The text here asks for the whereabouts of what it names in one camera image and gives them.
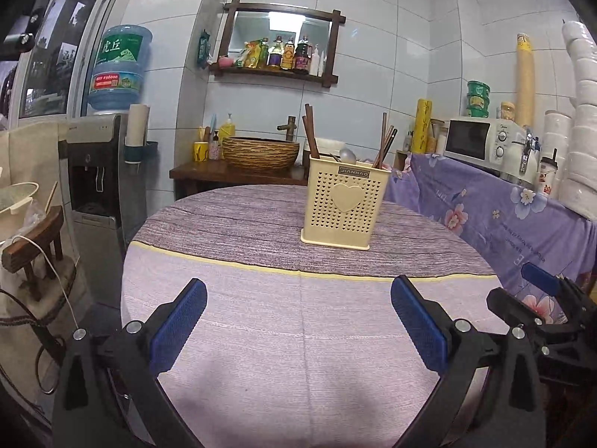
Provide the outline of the green hanging packet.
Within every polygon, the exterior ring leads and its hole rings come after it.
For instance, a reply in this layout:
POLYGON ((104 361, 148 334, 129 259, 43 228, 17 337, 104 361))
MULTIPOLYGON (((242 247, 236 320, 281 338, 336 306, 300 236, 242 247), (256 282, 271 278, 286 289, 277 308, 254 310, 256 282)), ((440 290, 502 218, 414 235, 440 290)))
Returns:
POLYGON ((202 30, 199 36, 199 44, 197 45, 196 66, 199 69, 205 69, 210 64, 210 34, 206 29, 202 30))

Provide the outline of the brown chopstick pair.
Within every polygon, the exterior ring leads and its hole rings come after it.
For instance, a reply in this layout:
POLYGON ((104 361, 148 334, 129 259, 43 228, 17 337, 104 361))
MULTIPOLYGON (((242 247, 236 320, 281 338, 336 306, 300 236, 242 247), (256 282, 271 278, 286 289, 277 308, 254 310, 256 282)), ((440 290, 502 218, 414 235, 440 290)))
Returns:
POLYGON ((320 158, 320 153, 317 145, 314 125, 313 107, 309 103, 304 105, 304 128, 306 129, 307 141, 309 142, 310 154, 314 159, 320 158))

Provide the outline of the bronze faucet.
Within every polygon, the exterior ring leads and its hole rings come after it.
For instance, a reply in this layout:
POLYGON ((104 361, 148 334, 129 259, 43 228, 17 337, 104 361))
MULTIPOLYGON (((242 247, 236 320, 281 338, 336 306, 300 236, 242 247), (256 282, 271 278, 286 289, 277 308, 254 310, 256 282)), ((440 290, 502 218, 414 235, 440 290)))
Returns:
POLYGON ((297 118, 293 115, 289 115, 286 120, 286 124, 279 124, 276 127, 277 131, 285 132, 286 141, 294 141, 294 135, 297 130, 297 118))

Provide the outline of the white drink cup with straw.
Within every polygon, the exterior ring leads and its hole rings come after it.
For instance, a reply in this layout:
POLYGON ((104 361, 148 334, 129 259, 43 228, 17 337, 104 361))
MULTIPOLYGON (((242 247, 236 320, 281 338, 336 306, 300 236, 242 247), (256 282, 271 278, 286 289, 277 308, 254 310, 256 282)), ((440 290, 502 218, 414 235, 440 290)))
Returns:
POLYGON ((556 179, 557 149, 554 149, 549 156, 542 156, 539 161, 536 192, 543 196, 550 196, 553 192, 553 182, 556 179))

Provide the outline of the brown wooden chopstick single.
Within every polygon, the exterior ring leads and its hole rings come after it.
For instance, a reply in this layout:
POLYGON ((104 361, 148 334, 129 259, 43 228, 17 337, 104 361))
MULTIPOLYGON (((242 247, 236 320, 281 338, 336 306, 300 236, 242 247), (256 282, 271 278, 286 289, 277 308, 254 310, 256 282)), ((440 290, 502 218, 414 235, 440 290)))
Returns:
POLYGON ((381 120, 381 144, 379 145, 378 156, 375 160, 375 168, 381 168, 382 152, 385 149, 385 137, 387 136, 388 129, 388 114, 384 112, 381 120))

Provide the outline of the green instant noodle cups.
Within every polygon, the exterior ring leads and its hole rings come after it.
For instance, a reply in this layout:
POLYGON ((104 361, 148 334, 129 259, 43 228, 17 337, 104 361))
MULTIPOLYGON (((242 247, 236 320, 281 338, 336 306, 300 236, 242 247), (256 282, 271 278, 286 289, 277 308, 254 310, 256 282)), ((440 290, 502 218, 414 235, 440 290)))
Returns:
POLYGON ((466 93, 466 113, 472 117, 489 116, 491 88, 484 82, 469 80, 466 93))

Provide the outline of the blue water jug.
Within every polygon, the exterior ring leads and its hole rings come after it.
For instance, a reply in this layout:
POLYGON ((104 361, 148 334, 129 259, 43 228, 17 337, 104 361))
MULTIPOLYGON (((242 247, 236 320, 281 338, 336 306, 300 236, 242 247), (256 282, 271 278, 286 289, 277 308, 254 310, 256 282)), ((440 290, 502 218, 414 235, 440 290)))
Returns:
POLYGON ((128 111, 141 101, 153 34, 135 24, 103 34, 91 73, 87 103, 94 113, 128 111))

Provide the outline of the thick brown chopstick in holder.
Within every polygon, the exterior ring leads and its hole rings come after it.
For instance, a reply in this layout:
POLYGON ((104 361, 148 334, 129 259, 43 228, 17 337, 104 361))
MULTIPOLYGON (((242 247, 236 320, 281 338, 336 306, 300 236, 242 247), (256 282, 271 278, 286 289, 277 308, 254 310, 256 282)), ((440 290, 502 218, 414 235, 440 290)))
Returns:
POLYGON ((391 141, 395 132, 395 127, 390 125, 385 129, 384 135, 381 138, 381 148, 378 151, 378 155, 376 156, 375 160, 373 161, 373 168, 380 169, 382 163, 385 160, 385 155, 387 155, 388 147, 391 145, 391 141))

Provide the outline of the cream plastic utensil holder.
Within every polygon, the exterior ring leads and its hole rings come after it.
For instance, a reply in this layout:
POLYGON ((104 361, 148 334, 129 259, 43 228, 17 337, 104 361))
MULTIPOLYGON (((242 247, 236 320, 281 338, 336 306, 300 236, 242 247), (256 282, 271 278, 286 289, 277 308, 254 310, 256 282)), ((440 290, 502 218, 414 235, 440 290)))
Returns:
POLYGON ((390 173, 369 163, 311 158, 300 239, 307 244, 366 251, 390 173))

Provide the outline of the white brown rice cooker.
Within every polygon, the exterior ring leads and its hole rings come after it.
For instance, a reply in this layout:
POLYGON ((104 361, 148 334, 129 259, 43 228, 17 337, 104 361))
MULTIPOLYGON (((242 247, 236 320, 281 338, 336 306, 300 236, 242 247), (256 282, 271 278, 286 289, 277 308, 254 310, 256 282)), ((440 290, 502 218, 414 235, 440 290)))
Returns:
MULTIPOLYGON (((321 156, 338 156, 340 151, 346 147, 344 141, 336 141, 330 139, 316 138, 316 143, 321 156)), ((304 151, 303 151, 303 166, 307 167, 310 161, 310 145, 307 139, 304 139, 304 151)))

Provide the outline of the water dispenser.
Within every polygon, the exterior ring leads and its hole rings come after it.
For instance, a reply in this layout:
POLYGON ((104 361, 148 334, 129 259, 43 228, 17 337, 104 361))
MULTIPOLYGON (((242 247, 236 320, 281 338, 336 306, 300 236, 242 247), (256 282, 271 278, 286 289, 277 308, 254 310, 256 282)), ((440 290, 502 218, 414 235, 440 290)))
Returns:
POLYGON ((129 243, 147 219, 145 167, 125 162, 125 113, 68 122, 66 157, 75 242, 97 304, 121 306, 129 243))

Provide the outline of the yellow roll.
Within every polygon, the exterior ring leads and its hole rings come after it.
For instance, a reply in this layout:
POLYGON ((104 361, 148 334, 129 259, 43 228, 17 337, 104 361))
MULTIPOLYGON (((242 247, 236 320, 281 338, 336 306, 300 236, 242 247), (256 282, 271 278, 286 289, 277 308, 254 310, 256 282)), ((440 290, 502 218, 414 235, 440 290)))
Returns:
POLYGON ((417 102, 415 124, 412 133, 410 151, 413 154, 424 154, 431 124, 432 101, 420 98, 417 102))

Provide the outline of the white paper roll stack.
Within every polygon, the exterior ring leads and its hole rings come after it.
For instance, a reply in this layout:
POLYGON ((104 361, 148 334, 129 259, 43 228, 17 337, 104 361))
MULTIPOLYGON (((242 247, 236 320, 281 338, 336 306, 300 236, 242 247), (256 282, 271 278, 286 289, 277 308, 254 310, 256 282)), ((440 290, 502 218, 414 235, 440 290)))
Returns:
POLYGON ((563 40, 572 61, 576 95, 571 99, 574 118, 568 131, 557 198, 577 214, 596 221, 596 41, 584 23, 566 21, 563 40))

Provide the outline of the yellow soap bottle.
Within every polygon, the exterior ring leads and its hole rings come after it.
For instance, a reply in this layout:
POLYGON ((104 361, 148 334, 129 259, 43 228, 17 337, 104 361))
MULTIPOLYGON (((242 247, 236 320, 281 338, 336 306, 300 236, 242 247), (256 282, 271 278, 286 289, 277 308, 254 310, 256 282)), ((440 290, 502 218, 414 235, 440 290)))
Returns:
POLYGON ((219 144, 224 145, 224 141, 233 138, 236 135, 236 124, 233 121, 232 114, 228 114, 226 120, 219 127, 219 144))

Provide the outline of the purple striped tablecloth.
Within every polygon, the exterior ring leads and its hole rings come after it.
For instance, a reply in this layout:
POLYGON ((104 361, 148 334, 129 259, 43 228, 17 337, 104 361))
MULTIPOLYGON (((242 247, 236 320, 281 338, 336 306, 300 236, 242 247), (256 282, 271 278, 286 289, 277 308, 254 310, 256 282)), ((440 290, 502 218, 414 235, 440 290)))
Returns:
POLYGON ((437 377, 391 303, 407 275, 455 318, 503 333, 499 279, 443 225, 387 202, 366 251, 301 241, 301 186, 197 193, 147 219, 125 257, 121 314, 146 320, 189 280, 207 306, 160 376, 207 447, 390 447, 437 377))

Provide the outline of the yellow mug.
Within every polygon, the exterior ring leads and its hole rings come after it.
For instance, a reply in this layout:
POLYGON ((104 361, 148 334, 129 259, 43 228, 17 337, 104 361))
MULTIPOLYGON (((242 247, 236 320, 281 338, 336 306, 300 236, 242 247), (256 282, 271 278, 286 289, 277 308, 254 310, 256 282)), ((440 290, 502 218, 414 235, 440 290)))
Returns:
POLYGON ((209 159, 209 143, 207 141, 195 141, 192 157, 195 163, 206 162, 209 159))

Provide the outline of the wooden framed mirror shelf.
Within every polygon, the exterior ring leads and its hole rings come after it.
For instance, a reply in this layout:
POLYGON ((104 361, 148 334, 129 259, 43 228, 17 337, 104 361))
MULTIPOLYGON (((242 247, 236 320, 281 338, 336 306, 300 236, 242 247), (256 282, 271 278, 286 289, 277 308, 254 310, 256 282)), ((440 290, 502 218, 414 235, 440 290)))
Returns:
POLYGON ((255 74, 309 81, 330 88, 339 30, 346 17, 306 7, 232 0, 219 51, 209 65, 213 75, 255 74))

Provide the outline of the purple floral cloth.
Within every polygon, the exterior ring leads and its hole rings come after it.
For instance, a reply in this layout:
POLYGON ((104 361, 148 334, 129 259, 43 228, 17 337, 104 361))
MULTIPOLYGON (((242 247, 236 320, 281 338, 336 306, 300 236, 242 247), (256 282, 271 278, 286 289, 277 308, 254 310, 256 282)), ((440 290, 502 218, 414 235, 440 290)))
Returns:
POLYGON ((392 172, 385 198, 467 242, 502 286, 549 324, 564 323, 564 311, 522 278, 522 266, 535 264, 580 286, 596 277, 596 224, 530 187, 441 155, 414 154, 392 172))

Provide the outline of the dark wooden sink counter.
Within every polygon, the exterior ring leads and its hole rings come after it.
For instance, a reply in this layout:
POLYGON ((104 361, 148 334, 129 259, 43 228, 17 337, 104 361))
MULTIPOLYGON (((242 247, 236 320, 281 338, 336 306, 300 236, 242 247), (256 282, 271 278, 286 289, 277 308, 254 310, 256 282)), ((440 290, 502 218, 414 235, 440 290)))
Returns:
POLYGON ((283 170, 253 170, 225 161, 189 162, 169 171, 176 199, 238 185, 307 185, 307 171, 293 165, 283 170))

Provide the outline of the woven basin sink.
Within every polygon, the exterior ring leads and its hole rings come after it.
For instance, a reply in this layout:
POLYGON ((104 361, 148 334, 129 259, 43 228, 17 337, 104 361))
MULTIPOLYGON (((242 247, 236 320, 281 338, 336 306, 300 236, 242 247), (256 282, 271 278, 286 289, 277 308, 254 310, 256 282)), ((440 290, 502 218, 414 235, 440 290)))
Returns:
POLYGON ((285 170, 296 162, 294 141, 232 137, 223 140, 223 157, 231 166, 251 170, 285 170))

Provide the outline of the wooden chair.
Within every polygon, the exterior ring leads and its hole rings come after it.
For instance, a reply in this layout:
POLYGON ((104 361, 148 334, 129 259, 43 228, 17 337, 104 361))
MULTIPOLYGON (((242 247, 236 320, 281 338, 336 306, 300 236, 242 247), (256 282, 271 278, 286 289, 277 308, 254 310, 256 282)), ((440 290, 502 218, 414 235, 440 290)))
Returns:
POLYGON ((31 231, 14 237, 1 253, 1 266, 11 274, 24 273, 22 286, 34 301, 41 299, 41 280, 55 280, 59 273, 54 266, 64 260, 61 229, 64 224, 63 207, 51 206, 31 231))

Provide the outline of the paper cup stack holder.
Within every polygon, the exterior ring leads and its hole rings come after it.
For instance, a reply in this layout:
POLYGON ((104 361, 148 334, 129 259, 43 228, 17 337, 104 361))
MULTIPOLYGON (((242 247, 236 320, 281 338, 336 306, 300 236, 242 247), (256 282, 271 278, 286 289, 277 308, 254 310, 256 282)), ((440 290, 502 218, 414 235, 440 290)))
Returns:
POLYGON ((141 165, 157 155, 158 143, 147 139, 150 107, 132 104, 128 110, 125 133, 125 164, 141 165))

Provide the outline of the white microwave oven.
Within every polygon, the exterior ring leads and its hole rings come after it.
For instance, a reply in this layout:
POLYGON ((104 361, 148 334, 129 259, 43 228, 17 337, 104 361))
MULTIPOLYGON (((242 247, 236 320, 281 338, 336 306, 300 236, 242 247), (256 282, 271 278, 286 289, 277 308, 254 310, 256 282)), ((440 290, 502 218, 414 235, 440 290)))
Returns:
POLYGON ((511 120, 459 116, 447 122, 443 155, 498 176, 510 145, 524 137, 511 120))

